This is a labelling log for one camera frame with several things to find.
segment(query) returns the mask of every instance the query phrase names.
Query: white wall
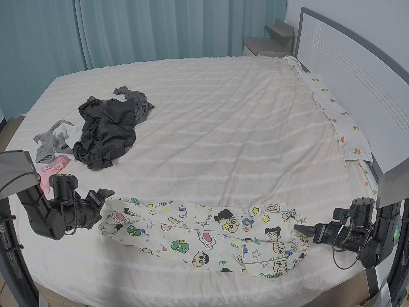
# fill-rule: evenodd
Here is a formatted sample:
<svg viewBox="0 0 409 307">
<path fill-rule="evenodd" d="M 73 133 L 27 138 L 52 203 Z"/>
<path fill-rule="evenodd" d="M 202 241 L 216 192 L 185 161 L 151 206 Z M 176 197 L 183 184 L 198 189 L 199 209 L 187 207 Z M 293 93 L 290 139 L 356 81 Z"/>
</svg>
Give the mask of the white wall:
<svg viewBox="0 0 409 307">
<path fill-rule="evenodd" d="M 409 0 L 288 0 L 285 21 L 296 35 L 301 7 L 360 34 L 409 71 Z"/>
</svg>

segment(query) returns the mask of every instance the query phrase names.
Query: pink cloth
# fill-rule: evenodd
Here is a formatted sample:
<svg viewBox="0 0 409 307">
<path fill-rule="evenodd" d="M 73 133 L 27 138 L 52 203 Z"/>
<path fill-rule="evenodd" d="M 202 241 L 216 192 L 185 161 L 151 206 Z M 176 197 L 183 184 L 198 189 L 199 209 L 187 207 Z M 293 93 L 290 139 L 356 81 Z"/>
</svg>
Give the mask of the pink cloth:
<svg viewBox="0 0 409 307">
<path fill-rule="evenodd" d="M 40 187 L 44 193 L 50 192 L 49 178 L 54 174 L 58 174 L 69 163 L 69 159 L 65 156 L 56 157 L 51 163 L 41 167 L 38 173 L 41 175 Z"/>
</svg>

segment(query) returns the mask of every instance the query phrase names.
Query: curtain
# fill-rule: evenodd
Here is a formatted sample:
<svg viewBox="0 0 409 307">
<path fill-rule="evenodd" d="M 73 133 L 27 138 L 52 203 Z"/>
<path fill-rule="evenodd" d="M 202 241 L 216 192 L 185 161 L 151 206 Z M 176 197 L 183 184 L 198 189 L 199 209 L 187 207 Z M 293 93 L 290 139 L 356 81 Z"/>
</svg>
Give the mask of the curtain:
<svg viewBox="0 0 409 307">
<path fill-rule="evenodd" d="M 1 0 L 0 108 L 27 112 L 58 76 L 159 59 L 240 56 L 287 0 Z"/>
</svg>

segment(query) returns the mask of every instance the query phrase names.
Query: striped bed sheet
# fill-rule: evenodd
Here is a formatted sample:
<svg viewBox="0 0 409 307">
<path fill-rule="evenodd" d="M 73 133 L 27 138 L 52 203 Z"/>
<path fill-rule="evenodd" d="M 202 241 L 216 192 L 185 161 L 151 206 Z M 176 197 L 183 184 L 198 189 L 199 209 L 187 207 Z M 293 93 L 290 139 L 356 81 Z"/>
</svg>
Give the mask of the striped bed sheet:
<svg viewBox="0 0 409 307">
<path fill-rule="evenodd" d="M 71 161 L 63 170 L 78 178 L 82 197 L 101 187 L 152 202 L 285 202 L 314 225 L 376 190 L 364 162 L 344 161 L 331 122 L 297 72 L 266 56 L 150 61 L 59 77 L 8 149 L 35 156 L 34 135 L 59 119 L 82 126 L 79 105 L 90 95 L 118 98 L 112 92 L 123 85 L 144 92 L 156 108 L 113 167 L 91 171 Z M 102 238 L 97 226 L 58 242 L 37 236 L 18 199 L 10 203 L 34 280 L 93 307 L 302 306 L 363 269 L 356 263 L 341 271 L 329 246 L 311 245 L 289 277 L 207 271 Z M 337 256 L 340 265 L 353 260 L 352 253 Z"/>
</svg>

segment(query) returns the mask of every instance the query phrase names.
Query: white pillow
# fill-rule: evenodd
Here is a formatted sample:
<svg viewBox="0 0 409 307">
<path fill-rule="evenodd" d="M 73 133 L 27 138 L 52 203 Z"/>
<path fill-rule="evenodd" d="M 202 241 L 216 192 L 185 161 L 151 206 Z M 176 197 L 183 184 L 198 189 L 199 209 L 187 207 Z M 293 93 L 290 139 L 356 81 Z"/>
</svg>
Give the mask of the white pillow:
<svg viewBox="0 0 409 307">
<path fill-rule="evenodd" d="M 328 86 L 313 73 L 306 73 L 299 61 L 292 57 L 283 57 L 295 71 L 304 79 L 311 89 L 315 101 L 321 106 L 322 111 L 331 121 L 337 133 L 340 148 L 346 161 L 364 160 L 372 161 L 372 153 L 365 135 L 360 130 L 348 111 L 340 105 L 332 95 Z"/>
</svg>

